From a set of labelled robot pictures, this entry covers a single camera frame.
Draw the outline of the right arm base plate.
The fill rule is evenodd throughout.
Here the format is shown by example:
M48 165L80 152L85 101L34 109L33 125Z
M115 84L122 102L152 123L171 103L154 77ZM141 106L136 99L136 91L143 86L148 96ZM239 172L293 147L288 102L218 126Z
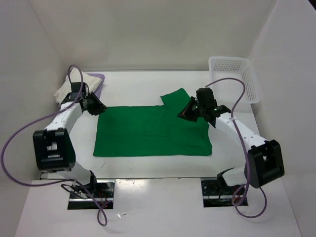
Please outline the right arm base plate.
M203 197L203 207L229 207L232 205L232 199L237 202L244 194L244 188L242 188L235 196L233 196L239 185L219 188L216 178L201 178L201 190Z

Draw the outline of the green t shirt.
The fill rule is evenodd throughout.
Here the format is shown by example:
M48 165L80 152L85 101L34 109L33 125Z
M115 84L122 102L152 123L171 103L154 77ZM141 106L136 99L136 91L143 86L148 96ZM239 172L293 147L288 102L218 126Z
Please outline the green t shirt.
M162 105L109 107L99 115L95 157L210 156L209 125L177 115L190 100L180 88L161 96Z

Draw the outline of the purple t shirt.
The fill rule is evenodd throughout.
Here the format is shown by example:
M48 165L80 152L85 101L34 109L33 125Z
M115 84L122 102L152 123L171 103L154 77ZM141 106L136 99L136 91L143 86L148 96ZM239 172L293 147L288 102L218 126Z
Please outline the purple t shirt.
M91 81L88 83L89 88L94 92L97 98L100 98L105 76L98 73L88 73Z

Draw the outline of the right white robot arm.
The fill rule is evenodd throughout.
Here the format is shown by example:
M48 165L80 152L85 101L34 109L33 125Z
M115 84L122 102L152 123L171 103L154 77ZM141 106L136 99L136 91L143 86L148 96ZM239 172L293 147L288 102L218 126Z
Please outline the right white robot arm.
M219 106L210 88L198 89L196 97L191 97L177 116L193 122L203 118L245 150L244 166L217 175L216 186L220 193L228 194L234 186L246 184L257 189L285 174L279 142L266 140L234 117L228 107Z

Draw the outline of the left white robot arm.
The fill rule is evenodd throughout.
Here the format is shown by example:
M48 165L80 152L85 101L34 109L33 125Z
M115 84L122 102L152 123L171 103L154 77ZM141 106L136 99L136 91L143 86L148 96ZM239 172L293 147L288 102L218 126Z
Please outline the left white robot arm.
M72 180L76 191L89 198L97 195L99 186L96 177L76 161L70 133L84 111L97 116L106 110L107 107L94 92L89 91L85 82L72 82L71 92L63 99L60 113L45 129L33 133L38 169Z

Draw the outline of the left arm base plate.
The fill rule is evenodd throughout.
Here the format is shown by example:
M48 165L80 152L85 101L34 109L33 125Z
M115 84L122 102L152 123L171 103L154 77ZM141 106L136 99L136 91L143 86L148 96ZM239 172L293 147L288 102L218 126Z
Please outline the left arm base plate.
M61 187L69 193L68 210L92 210L98 209L91 196L79 185L62 184ZM86 187L98 204L103 209L113 209L114 207L114 180L103 180L96 184L96 190Z

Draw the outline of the white t shirt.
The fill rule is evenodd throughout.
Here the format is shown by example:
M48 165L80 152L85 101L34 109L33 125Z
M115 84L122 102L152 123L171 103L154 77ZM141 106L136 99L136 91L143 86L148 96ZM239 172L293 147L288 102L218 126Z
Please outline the white t shirt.
M88 83L91 81L90 76L84 72L82 72L82 75L83 82L85 82L88 85ZM78 69L73 68L71 70L70 79L72 82L81 82L80 72ZM69 77L66 76L65 82L54 94L55 101L58 104L61 104L62 100L66 97L66 94L69 92L71 92L71 85L69 82Z

